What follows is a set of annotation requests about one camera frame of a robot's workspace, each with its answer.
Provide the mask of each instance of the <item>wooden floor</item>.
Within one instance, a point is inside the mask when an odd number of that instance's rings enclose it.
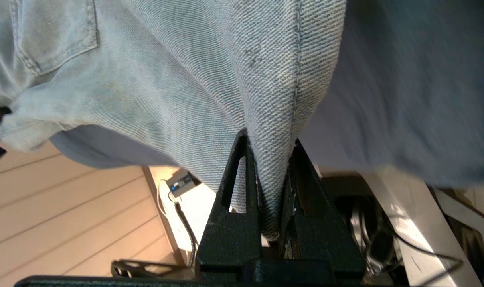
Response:
[[[174,263],[141,167],[91,169],[49,143],[0,160],[0,287],[36,274],[109,276],[120,258]]]

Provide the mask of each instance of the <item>back pocket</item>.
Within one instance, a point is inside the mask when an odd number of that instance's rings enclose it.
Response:
[[[98,46],[93,0],[10,0],[15,50],[36,76]]]

